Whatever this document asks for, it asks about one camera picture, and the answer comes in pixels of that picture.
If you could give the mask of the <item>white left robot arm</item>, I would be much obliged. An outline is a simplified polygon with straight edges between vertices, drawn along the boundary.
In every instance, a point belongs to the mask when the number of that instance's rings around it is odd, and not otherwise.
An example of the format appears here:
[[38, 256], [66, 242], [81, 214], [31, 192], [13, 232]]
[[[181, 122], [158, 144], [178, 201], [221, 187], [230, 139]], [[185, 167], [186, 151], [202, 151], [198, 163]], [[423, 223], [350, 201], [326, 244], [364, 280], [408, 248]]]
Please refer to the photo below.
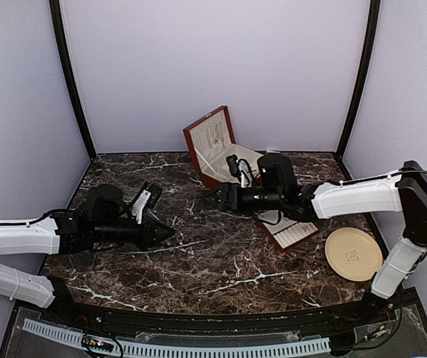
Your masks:
[[[101, 184], [87, 191], [75, 209], [54, 209], [37, 219], [0, 221], [0, 256], [70, 255], [92, 251], [98, 244], [133, 244], [146, 251], [172, 237], [174, 229], [152, 219], [162, 189], [145, 183], [131, 203], [116, 186]], [[36, 276], [0, 263], [0, 295], [48, 309], [64, 325], [80, 318], [79, 307], [64, 281]]]

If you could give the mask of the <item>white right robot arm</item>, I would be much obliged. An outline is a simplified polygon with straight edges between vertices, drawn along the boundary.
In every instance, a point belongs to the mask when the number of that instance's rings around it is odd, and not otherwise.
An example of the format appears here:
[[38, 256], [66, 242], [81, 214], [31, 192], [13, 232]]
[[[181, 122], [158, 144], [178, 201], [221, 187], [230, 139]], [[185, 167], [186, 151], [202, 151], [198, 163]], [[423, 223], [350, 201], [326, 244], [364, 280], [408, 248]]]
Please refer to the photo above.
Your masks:
[[402, 168], [370, 178], [301, 186], [289, 158], [270, 153], [257, 161], [261, 182], [244, 187], [223, 182], [210, 191], [223, 212], [253, 213], [276, 210], [295, 222], [317, 222], [358, 213], [402, 213], [405, 229], [374, 274], [369, 296], [355, 308], [364, 324], [384, 312], [402, 281], [427, 255], [427, 171], [415, 161]]

